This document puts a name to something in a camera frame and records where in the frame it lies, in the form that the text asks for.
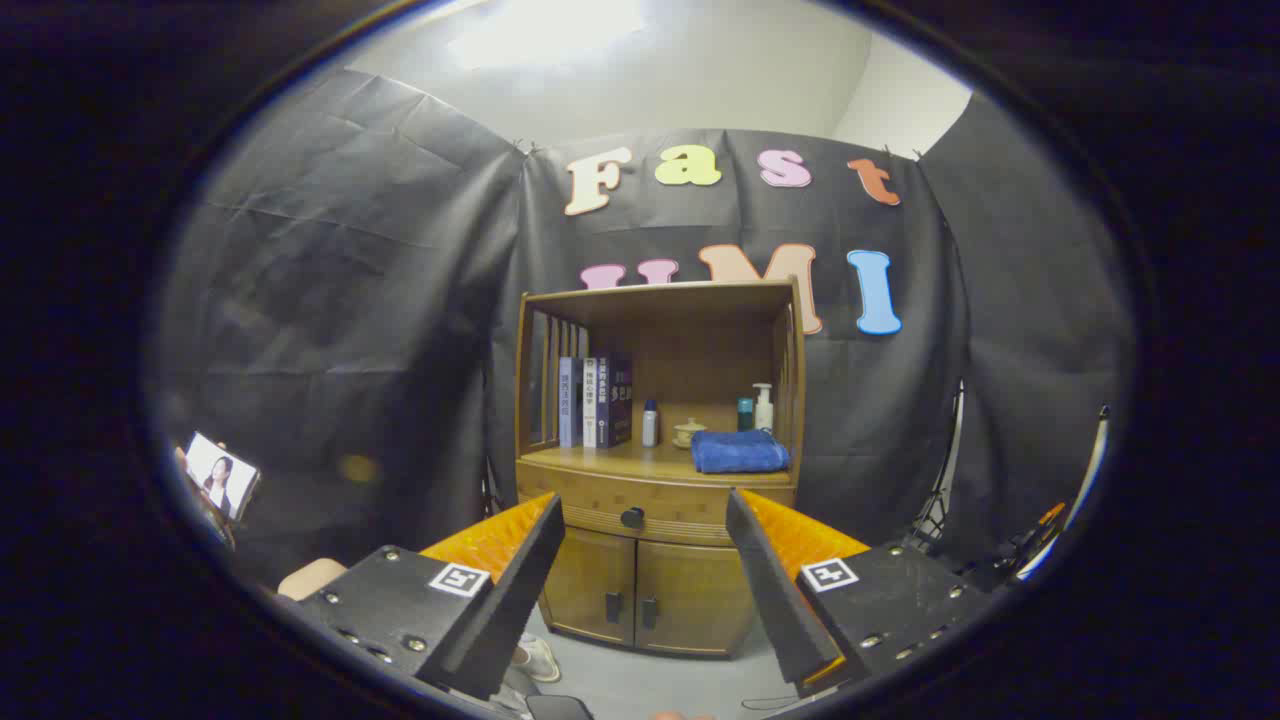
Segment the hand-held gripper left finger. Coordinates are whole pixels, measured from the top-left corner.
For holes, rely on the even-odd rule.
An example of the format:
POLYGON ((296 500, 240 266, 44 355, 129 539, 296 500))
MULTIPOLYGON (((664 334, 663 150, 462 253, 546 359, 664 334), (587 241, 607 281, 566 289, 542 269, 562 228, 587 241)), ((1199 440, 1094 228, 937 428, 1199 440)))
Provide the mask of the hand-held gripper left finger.
POLYGON ((564 538, 544 493, 425 550, 384 546, 298 602, 307 623, 402 676, 485 700, 564 538))

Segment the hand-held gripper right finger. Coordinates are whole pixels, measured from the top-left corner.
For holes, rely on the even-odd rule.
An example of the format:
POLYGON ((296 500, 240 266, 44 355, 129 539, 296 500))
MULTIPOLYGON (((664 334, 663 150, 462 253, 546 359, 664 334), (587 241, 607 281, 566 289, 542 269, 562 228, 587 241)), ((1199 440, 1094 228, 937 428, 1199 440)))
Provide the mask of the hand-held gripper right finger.
POLYGON ((730 493, 726 528, 782 678, 803 698, 914 664, 992 602, 908 544, 864 544, 748 489, 730 493))

